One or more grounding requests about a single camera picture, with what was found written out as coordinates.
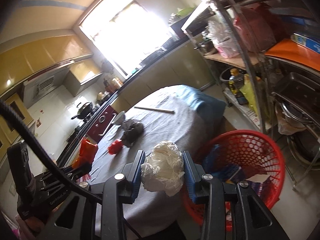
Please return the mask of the red plastic bag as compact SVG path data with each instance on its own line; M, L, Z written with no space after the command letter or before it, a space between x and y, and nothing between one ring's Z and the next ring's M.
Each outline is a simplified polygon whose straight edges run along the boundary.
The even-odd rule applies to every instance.
M123 148L123 142L121 139L117 139L108 147L108 153L110 155L118 154Z

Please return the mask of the white paper ball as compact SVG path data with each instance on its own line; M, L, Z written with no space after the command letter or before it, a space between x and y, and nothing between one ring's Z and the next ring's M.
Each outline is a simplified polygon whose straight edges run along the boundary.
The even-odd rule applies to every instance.
M169 197L177 194L184 182L184 160L178 146L170 141L161 141L141 165L141 180L149 192L163 191Z

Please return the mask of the blue toothpaste box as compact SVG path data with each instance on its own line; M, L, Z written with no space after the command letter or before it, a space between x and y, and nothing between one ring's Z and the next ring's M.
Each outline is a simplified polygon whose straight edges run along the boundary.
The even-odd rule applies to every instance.
M220 178L223 182L237 184L240 181L245 180L246 176L241 166L228 164L220 171Z

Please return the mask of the black plastic bag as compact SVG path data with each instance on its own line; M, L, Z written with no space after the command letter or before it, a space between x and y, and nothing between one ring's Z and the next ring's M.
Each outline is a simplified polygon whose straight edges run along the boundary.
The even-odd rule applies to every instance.
M129 119L122 123L123 135L121 136L121 142L124 146L130 148L136 140L142 135L144 131L144 125L135 119Z

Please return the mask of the orange red plastic wrapper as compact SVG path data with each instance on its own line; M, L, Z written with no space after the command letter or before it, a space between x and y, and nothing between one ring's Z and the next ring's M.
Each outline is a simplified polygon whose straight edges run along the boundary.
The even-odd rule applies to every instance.
M92 164L95 155L98 151L98 145L91 143L88 139L84 138L81 141L79 156L72 163L72 168L79 168L84 164Z

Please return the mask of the blue plastic bag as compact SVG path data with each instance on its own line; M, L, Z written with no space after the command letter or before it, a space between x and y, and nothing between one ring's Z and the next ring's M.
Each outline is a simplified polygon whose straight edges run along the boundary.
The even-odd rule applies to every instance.
M221 145L216 144L214 145L210 152L205 156L202 161L202 167L206 173L213 173L214 170L214 163L218 156L220 155L220 148Z

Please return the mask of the red plastic trash basket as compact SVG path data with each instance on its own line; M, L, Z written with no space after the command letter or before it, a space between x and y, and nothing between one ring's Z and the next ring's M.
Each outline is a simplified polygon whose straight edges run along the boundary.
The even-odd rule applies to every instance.
M202 239L286 239L271 213L284 183L285 163L269 136L236 130L183 152L184 203L201 222Z

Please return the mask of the dark red oven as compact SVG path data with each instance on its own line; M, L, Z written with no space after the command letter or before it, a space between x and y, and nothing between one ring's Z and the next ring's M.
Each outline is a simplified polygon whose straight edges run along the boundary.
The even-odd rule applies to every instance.
M99 114L98 119L94 122L86 134L91 141L98 143L103 138L102 134L114 117L114 114L117 114L117 111L114 110L111 105L108 105Z

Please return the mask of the grey tablecloth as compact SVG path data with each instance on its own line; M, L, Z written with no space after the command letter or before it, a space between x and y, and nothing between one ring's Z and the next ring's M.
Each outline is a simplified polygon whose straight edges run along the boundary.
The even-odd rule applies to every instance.
M101 139L91 170L91 184L107 181L133 162L137 152L146 155L142 184L135 202L124 206L124 217L132 226L128 239L154 235L170 226L180 215L183 185L182 152L195 155L217 132L226 104L186 85L161 88L126 113L128 120L144 126L131 147L111 155L108 147L123 135L112 127Z

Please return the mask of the long wooden stick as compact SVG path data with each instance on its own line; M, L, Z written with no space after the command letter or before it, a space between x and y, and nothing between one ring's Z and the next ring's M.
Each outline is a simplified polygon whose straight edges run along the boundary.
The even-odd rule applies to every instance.
M155 112L175 114L175 111L174 111L174 110L159 109L159 108L148 108L148 107L140 107L140 106L134 106L134 108L136 108L136 109L142 109L142 110L147 110L147 111L155 111Z

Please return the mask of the black wok with lid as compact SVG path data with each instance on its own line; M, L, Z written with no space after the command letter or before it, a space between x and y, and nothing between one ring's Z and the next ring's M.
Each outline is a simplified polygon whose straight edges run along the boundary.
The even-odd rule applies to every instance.
M86 102L81 106L81 108L79 108L78 113L75 116L71 117L71 119L83 120L86 116L92 113L92 109L93 109L93 103Z

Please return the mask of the range hood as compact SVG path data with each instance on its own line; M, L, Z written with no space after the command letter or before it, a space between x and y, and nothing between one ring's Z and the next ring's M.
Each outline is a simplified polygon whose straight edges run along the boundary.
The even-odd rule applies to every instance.
M48 93L61 86L68 72L68 68L60 68L41 74L30 81L24 81L22 101L25 107L30 108Z

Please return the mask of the steel pot on shelf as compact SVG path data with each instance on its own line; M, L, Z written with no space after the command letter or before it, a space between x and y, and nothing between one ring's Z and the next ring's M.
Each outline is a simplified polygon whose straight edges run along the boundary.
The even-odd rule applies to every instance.
M202 40L201 42L197 43L194 49L197 50L202 56L217 53L217 49L214 47L210 39Z

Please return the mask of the black microwave oven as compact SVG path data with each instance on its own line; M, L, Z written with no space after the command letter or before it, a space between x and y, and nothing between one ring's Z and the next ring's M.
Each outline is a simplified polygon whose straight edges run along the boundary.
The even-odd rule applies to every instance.
M175 41L188 39L187 35L183 32L182 27L190 15L191 14L184 16L183 18L179 18L176 22L169 24L170 33Z

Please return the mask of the metal storage shelf rack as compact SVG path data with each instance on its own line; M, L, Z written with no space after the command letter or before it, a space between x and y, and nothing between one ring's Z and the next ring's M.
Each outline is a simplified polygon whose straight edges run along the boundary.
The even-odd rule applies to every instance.
M182 27L209 20L231 33L239 55L210 60L245 71L258 113L242 113L264 134L287 136L306 172L319 170L319 0L203 0Z

